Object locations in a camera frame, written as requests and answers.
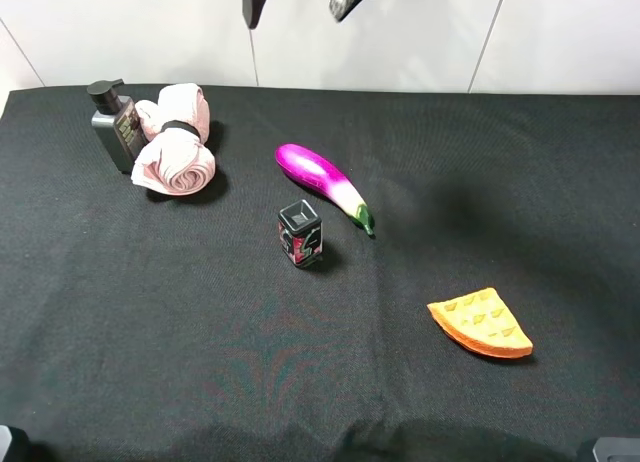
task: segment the orange waffle slice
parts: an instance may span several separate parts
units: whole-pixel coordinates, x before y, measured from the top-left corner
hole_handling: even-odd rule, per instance
[[[533,344],[495,289],[427,305],[449,337],[491,357],[515,359],[531,354]]]

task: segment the toy eggplant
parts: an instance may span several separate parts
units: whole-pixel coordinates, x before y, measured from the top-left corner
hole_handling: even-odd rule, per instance
[[[368,235],[373,236],[373,217],[353,184],[327,159],[295,144],[276,150],[276,161],[295,182],[324,195],[340,207]]]

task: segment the pink towel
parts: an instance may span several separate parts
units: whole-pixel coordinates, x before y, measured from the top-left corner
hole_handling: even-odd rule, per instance
[[[196,84],[177,84],[160,91],[158,104],[136,104],[149,143],[136,159],[131,180],[136,185],[168,195],[198,192],[213,178],[216,161],[204,143],[209,138],[209,104]],[[185,122],[200,137],[166,122]]]

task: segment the white wall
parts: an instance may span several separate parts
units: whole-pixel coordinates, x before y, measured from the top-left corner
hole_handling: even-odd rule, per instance
[[[268,0],[253,32],[260,85],[466,92],[499,0]]]
[[[640,94],[640,0],[504,0],[473,91]]]
[[[255,85],[241,0],[0,0],[46,85]]]
[[[32,87],[42,83],[0,21],[0,115],[10,91]]]

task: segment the black tablecloth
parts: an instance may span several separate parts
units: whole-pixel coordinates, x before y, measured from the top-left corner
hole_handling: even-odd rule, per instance
[[[175,199],[116,171],[83,88],[9,98],[0,424],[41,460],[565,460],[640,435],[640,98],[205,96],[218,173]],[[348,174],[376,240],[284,177],[289,142]],[[303,197],[307,271],[276,230]],[[487,286],[532,357],[473,355],[425,307]]]

